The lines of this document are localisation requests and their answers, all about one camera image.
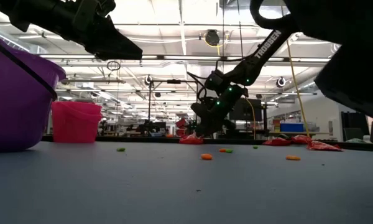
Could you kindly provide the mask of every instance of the gray table surface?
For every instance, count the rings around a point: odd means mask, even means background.
[[[0,154],[0,223],[373,223],[373,152],[41,142]]]

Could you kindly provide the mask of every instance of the blue box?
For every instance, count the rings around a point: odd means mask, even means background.
[[[304,132],[304,124],[280,123],[280,131]]]

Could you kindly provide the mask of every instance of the orange food piece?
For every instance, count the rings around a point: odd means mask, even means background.
[[[212,160],[213,156],[210,155],[210,154],[202,154],[201,155],[201,159],[203,159],[203,160]]]
[[[291,156],[291,155],[286,156],[286,159],[288,159],[288,160],[295,160],[295,161],[301,160],[300,157],[298,157],[298,156]]]

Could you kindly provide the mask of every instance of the purple bin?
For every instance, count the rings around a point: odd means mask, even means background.
[[[55,89],[58,80],[66,77],[61,67],[44,58],[13,49],[1,39],[0,45],[31,68],[48,88]],[[52,100],[47,88],[0,52],[0,151],[36,145],[47,125]]]

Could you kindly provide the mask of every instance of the pink bin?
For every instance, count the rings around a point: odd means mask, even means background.
[[[101,107],[92,103],[53,102],[54,142],[93,143],[101,121]]]

